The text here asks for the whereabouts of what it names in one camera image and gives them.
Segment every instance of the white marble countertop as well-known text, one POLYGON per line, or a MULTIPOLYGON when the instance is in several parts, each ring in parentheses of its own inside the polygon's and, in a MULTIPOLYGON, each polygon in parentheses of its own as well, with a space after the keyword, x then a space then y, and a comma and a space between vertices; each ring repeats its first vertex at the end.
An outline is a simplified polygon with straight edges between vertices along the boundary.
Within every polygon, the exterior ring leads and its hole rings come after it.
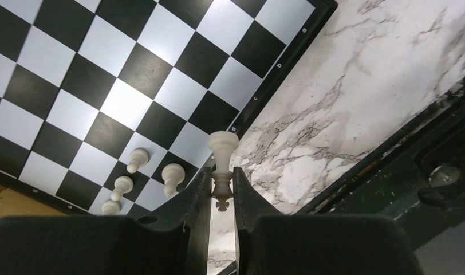
MULTIPOLYGON (((465 0, 337 2, 232 157, 285 214, 465 76, 465 0)), ((233 211, 213 210, 209 274, 235 260, 233 211)))

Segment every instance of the chess piece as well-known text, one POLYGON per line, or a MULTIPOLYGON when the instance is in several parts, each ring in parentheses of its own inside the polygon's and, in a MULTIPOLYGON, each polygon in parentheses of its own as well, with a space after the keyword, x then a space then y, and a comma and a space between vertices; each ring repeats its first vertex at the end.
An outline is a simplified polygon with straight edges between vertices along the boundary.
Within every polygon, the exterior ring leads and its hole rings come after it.
POLYGON ((133 189, 133 180, 127 176, 121 176, 115 180, 115 189, 111 193, 111 200, 117 202, 123 194, 129 193, 133 189))
POLYGON ((209 137, 208 145, 216 160, 216 170, 212 172, 215 184, 212 196, 217 200, 218 210, 224 212, 229 207, 227 200, 233 197, 230 187, 233 173, 229 171, 229 162, 234 150, 239 146, 239 138, 235 133, 215 132, 209 137))
POLYGON ((150 156, 148 152, 143 149, 135 149, 129 154, 129 164, 127 166, 127 171, 130 174, 135 173, 138 169, 147 164, 150 161, 150 156))
POLYGON ((109 199, 103 203, 101 210, 103 215, 117 215, 121 211, 121 205, 119 202, 109 199))
POLYGON ((177 186, 184 181, 186 172, 182 166, 176 163, 171 163, 163 168, 161 177, 165 183, 163 193, 170 199, 177 190, 177 186))

